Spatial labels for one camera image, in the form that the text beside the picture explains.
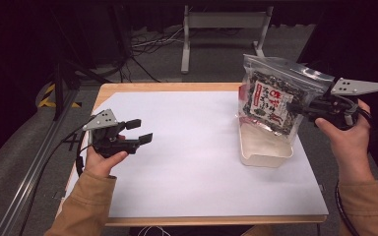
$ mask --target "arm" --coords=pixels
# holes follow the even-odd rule
[[[110,169],[127,155],[122,151],[105,159],[89,147],[85,171],[45,235],[100,235],[116,182]]]
[[[370,111],[362,101],[359,106]],[[367,156],[370,125],[361,115],[356,125],[341,131],[328,121],[315,121],[331,141],[339,166],[339,191],[347,218],[359,235],[378,235],[378,182],[370,170]],[[341,222],[340,235],[351,235]]]

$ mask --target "human hand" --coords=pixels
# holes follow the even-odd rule
[[[370,112],[370,107],[359,100],[358,105]],[[330,139],[331,150],[339,166],[341,183],[356,183],[374,180],[367,156],[370,125],[358,115],[357,123],[349,130],[342,131],[323,118],[315,120],[315,124]]]
[[[118,136],[119,139],[125,139],[123,136]],[[87,151],[85,169],[92,172],[92,174],[100,177],[108,177],[112,167],[123,161],[128,156],[126,151],[121,151],[110,158],[104,158],[102,155],[96,153],[94,147],[89,146]]]

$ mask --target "tan sleeve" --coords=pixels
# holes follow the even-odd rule
[[[378,182],[340,184],[344,211],[359,235],[378,235]],[[351,235],[341,223],[340,235]]]
[[[102,178],[85,170],[45,235],[100,235],[115,182],[115,177]]]

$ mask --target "finger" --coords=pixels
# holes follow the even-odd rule
[[[331,141],[334,141],[340,138],[341,130],[339,130],[329,121],[323,118],[318,118],[315,120],[315,124],[328,138],[330,138]]]
[[[104,161],[103,164],[107,168],[111,169],[112,167],[114,167],[115,165],[117,165],[119,162],[123,161],[127,156],[128,156],[128,153],[126,151],[121,151],[121,152],[118,152],[118,153],[114,154],[110,158],[107,158]]]
[[[363,110],[365,110],[365,111],[367,111],[368,113],[370,113],[370,106],[369,105],[367,105],[364,101],[362,101],[362,100],[358,100],[358,106],[361,108],[361,109],[363,109]]]
[[[87,155],[90,155],[91,153],[96,153],[95,149],[93,146],[89,146],[87,150]]]

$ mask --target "dark background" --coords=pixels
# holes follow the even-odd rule
[[[61,57],[89,69],[120,67],[129,57],[130,30],[162,32],[181,25],[182,15],[183,6],[32,8],[29,2],[0,0],[0,147],[34,115],[36,95],[52,80]],[[280,5],[272,25],[281,24],[318,24],[299,62],[333,76],[378,82],[378,3]],[[378,93],[362,99],[370,104],[378,129]],[[371,153],[378,165],[378,137]]]

